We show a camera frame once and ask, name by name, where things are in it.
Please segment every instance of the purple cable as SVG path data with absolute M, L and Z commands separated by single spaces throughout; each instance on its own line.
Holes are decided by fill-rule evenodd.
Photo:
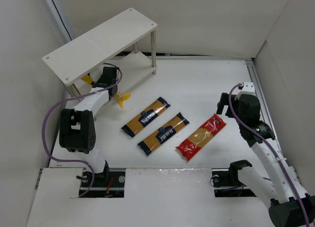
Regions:
M 64 102 L 67 102 L 67 101 L 71 101 L 71 100 L 77 100 L 77 99 L 80 99 L 80 98 L 84 98 L 84 97 L 88 97 L 88 96 L 91 96 L 93 94 L 96 94 L 96 93 L 99 93 L 99 92 L 103 92 L 105 90 L 108 90 L 108 89 L 111 89 L 113 87 L 115 87 L 116 85 L 118 85 L 120 83 L 120 81 L 122 80 L 123 78 L 123 73 L 122 71 L 115 65 L 113 64 L 110 64 L 110 63 L 104 63 L 103 65 L 110 65 L 110 66 L 113 66 L 113 67 L 116 67 L 119 71 L 119 74 L 120 74 L 120 78 L 118 79 L 118 81 L 109 86 L 109 87 L 106 87 L 106 88 L 103 88 L 101 90 L 98 90 L 98 91 L 95 91 L 95 92 L 92 92 L 92 93 L 87 93 L 87 94 L 84 94 L 84 95 L 81 95 L 79 97 L 71 97 L 71 98 L 68 98 L 68 99 L 64 99 L 64 100 L 61 100 L 59 102 L 57 102 L 56 104 L 54 104 L 47 112 L 47 114 L 45 115 L 45 118 L 44 118 L 44 121 L 43 121 L 43 125 L 42 125 L 42 128 L 41 128 L 41 139 L 43 141 L 43 146 L 44 146 L 44 149 L 45 149 L 45 152 L 47 154 L 47 156 L 54 160 L 54 161 L 57 161 L 57 162 L 79 162 L 79 163 L 83 163 L 83 164 L 86 164 L 88 168 L 90 168 L 91 172 L 92 172 L 92 180 L 91 180 L 91 183 L 89 185 L 89 187 L 85 190 L 85 192 L 83 192 L 82 194 L 79 195 L 79 197 L 85 195 L 92 187 L 93 185 L 93 182 L 94 182 L 94 177 L 95 177 L 95 173 L 94 173 L 94 169 L 93 167 L 87 163 L 86 161 L 84 160 L 63 160 L 63 159 L 58 159 L 58 158 L 55 158 L 53 157 L 53 155 L 50 154 L 49 150 L 48 150 L 48 147 L 47 147 L 47 144 L 46 144 L 46 136 L 45 136 L 45 129 L 46 129 L 46 123 L 47 123 L 47 120 L 48 120 L 48 117 L 49 115 L 51 114 L 51 112 L 57 107 L 59 106 L 60 104 L 64 103 Z
M 262 137 L 259 133 L 257 133 L 255 130 L 252 130 L 250 127 L 248 127 L 248 126 L 247 126 L 243 121 L 241 121 L 241 119 L 236 115 L 236 113 L 235 113 L 235 111 L 234 111 L 234 109 L 233 109 L 233 106 L 232 106 L 232 93 L 233 93 L 233 91 L 234 91 L 237 87 L 241 87 L 242 85 L 243 85 L 243 84 L 241 84 L 241 83 L 235 85 L 235 86 L 231 89 L 231 91 L 230 91 L 230 93 L 229 93 L 229 95 L 228 95 L 228 103 L 229 103 L 229 106 L 230 106 L 230 108 L 231 108 L 231 111 L 232 111 L 232 114 L 233 114 L 235 120 L 236 120 L 240 125 L 242 125 L 244 128 L 246 128 L 248 131 L 250 131 L 252 134 L 254 134 L 256 137 L 258 137 L 259 139 L 261 139 L 261 140 L 269 147 L 270 151 L 274 154 L 274 156 L 275 156 L 276 158 L 280 158 L 280 157 L 278 156 L 278 153 L 275 151 L 275 149 L 271 146 L 271 144 L 270 144 L 265 138 L 263 138 L 263 137 Z M 302 210 L 302 213 L 303 213 L 303 216 L 304 216 L 305 225 L 306 225 L 306 227 L 310 227 L 309 218 L 308 218 L 308 216 L 307 216 L 307 213 L 306 213 L 305 207 L 304 207 L 304 205 L 303 205 L 303 203 L 302 203 L 302 200 L 301 200 L 301 198 L 300 198 L 300 195 L 299 195 L 297 189 L 295 188 L 294 183 L 292 182 L 292 180 L 291 180 L 291 178 L 290 178 L 288 172 L 286 171 L 285 166 L 282 164 L 282 162 L 278 162 L 278 163 L 279 163 L 279 166 L 280 166 L 280 168 L 281 168 L 281 170 L 282 170 L 282 172 L 283 172 L 285 178 L 287 179 L 289 185 L 291 186 L 291 188 L 292 188 L 292 190 L 293 190 L 293 192 L 294 192 L 294 194 L 295 194 L 295 196 L 296 196 L 297 201 L 299 202 L 299 205 L 300 205 L 300 207 L 301 207 L 301 210 Z

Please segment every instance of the purple hose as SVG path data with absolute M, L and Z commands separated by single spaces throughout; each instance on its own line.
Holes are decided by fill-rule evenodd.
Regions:
M 116 85 L 118 85 L 120 83 L 120 81 L 122 80 L 123 78 L 123 73 L 122 71 L 115 65 L 113 64 L 110 64 L 110 63 L 104 63 L 104 65 L 110 65 L 110 66 L 113 66 L 113 67 L 116 67 L 119 71 L 119 74 L 120 74 L 120 78 L 118 79 L 118 81 L 109 86 L 109 87 L 106 87 L 106 88 L 103 88 L 101 90 L 98 90 L 98 91 L 95 91 L 95 92 L 92 92 L 92 93 L 87 93 L 87 94 L 84 94 L 84 95 L 81 95 L 79 97 L 71 97 L 71 98 L 68 98 L 68 99 L 64 99 L 62 101 L 59 101 L 57 102 L 56 104 L 54 104 L 47 112 L 47 114 L 45 115 L 45 118 L 44 118 L 44 121 L 43 121 L 43 125 L 42 125 L 42 128 L 41 128 L 41 139 L 43 141 L 43 146 L 44 146 L 44 149 L 45 149 L 45 152 L 47 154 L 47 156 L 54 160 L 54 161 L 57 161 L 57 162 L 80 162 L 80 163 L 83 163 L 83 164 L 86 164 L 88 168 L 90 168 L 91 172 L 92 172 L 92 180 L 91 180 L 91 183 L 89 185 L 89 187 L 85 190 L 85 192 L 83 192 L 82 194 L 79 195 L 79 197 L 85 195 L 92 187 L 93 185 L 93 182 L 94 182 L 94 177 L 95 177 L 95 173 L 94 173 L 94 169 L 93 167 L 87 163 L 86 161 L 84 160 L 63 160 L 63 159 L 58 159 L 58 158 L 55 158 L 53 157 L 53 155 L 50 154 L 49 150 L 48 150 L 48 147 L 47 147 L 47 144 L 46 144 L 46 136 L 45 136 L 45 129 L 46 129 L 46 123 L 47 123 L 47 120 L 48 120 L 48 117 L 49 115 L 51 114 L 51 112 L 57 107 L 59 106 L 60 104 L 64 103 L 64 102 L 67 102 L 67 101 L 71 101 L 71 100 L 77 100 L 77 99 L 80 99 L 80 98 L 84 98 L 84 97 L 88 97 L 88 96 L 91 96 L 93 94 L 96 94 L 96 93 L 99 93 L 99 92 L 103 92 L 105 90 L 108 90 L 108 89 L 111 89 L 113 87 L 115 87 Z
M 234 111 L 234 109 L 233 109 L 233 106 L 232 106 L 232 93 L 233 93 L 233 91 L 234 91 L 237 87 L 241 87 L 242 85 L 243 85 L 243 84 L 241 84 L 241 83 L 235 85 L 235 86 L 231 89 L 231 91 L 230 91 L 230 93 L 229 93 L 229 95 L 228 95 L 228 103 L 229 103 L 229 106 L 230 106 L 230 108 L 231 108 L 231 111 L 232 111 L 232 114 L 233 114 L 235 120 L 236 120 L 240 125 L 242 125 L 244 128 L 246 128 L 248 131 L 250 131 L 252 134 L 254 134 L 256 137 L 258 137 L 259 139 L 261 139 L 261 140 L 269 147 L 270 151 L 272 152 L 272 154 L 274 154 L 274 156 L 275 156 L 276 158 L 280 158 L 280 157 L 278 156 L 278 153 L 275 151 L 275 149 L 271 146 L 271 144 L 270 144 L 265 138 L 263 138 L 263 137 L 262 137 L 259 133 L 257 133 L 255 130 L 252 130 L 250 127 L 248 127 L 248 126 L 247 126 L 243 121 L 241 121 L 240 118 L 238 118 L 238 116 L 236 115 L 236 113 L 235 113 L 235 111 Z M 285 166 L 282 164 L 282 161 L 279 161 L 278 163 L 279 163 L 279 165 L 280 165 L 280 168 L 281 168 L 281 170 L 282 170 L 282 172 L 283 172 L 285 178 L 287 179 L 289 185 L 291 186 L 291 188 L 292 188 L 292 190 L 293 190 L 293 192 L 294 192 L 294 194 L 295 194 L 295 196 L 296 196 L 297 201 L 299 202 L 299 205 L 300 205 L 300 207 L 301 207 L 301 210 L 302 210 L 302 213 L 303 213 L 303 216 L 304 216 L 305 225 L 306 225 L 306 227 L 310 227 L 309 218 L 308 218 L 308 216 L 307 216 L 307 214 L 306 214 L 306 210 L 305 210 L 305 207 L 304 207 L 304 205 L 303 205 L 303 203 L 302 203 L 302 200 L 301 200 L 301 198 L 300 198 L 300 196 L 299 196 L 299 193 L 298 193 L 297 189 L 295 188 L 294 183 L 293 183 L 292 180 L 290 179 L 290 176 L 289 176 L 288 172 L 286 171 Z

